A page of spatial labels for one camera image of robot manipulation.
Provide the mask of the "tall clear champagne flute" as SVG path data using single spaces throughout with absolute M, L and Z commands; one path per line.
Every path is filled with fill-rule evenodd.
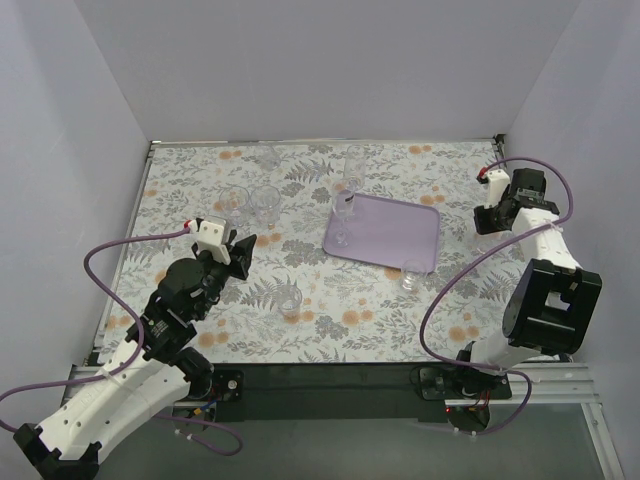
M 354 210 L 355 191 L 350 182 L 340 180 L 334 185 L 334 197 L 332 203 L 333 214 L 339 221 L 334 234 L 334 243 L 338 247 L 348 245 L 349 230 L 346 226 L 347 219 Z

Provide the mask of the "tall clear highball glass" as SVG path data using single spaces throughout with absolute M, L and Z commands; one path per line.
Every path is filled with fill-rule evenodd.
M 351 145 L 346 150 L 343 178 L 352 189 L 359 193 L 366 180 L 367 149 L 365 145 Z

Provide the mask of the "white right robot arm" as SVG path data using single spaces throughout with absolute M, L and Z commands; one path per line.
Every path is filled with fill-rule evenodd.
M 481 171 L 488 198 L 475 208 L 480 235 L 509 231 L 527 262 L 511 295 L 500 331 L 468 344 L 458 354 L 454 382 L 465 397 L 493 390 L 506 370 L 538 355 L 571 355 L 582 345 L 602 289 L 599 274 L 583 269 L 571 255 L 557 205 L 546 200 L 542 171 Z

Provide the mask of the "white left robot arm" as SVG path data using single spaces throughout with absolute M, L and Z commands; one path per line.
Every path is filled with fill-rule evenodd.
M 79 391 L 15 443 L 43 479 L 92 479 L 113 448 L 177 400 L 204 399 L 214 368 L 190 342 L 227 281 L 249 275 L 257 241 L 192 223 L 191 258 L 174 261 L 111 358 Z

